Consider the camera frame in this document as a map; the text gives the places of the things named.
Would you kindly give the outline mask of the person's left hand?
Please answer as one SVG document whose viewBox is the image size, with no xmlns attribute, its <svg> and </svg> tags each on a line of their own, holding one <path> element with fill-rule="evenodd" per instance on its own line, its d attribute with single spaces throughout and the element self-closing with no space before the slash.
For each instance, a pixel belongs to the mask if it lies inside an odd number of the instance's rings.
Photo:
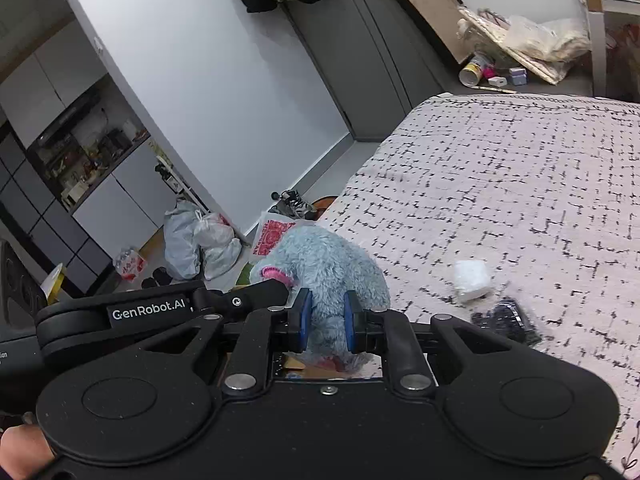
<svg viewBox="0 0 640 480">
<path fill-rule="evenodd" d="M 54 454 L 32 416 L 1 413 L 2 479 L 30 479 L 54 460 Z"/>
</svg>

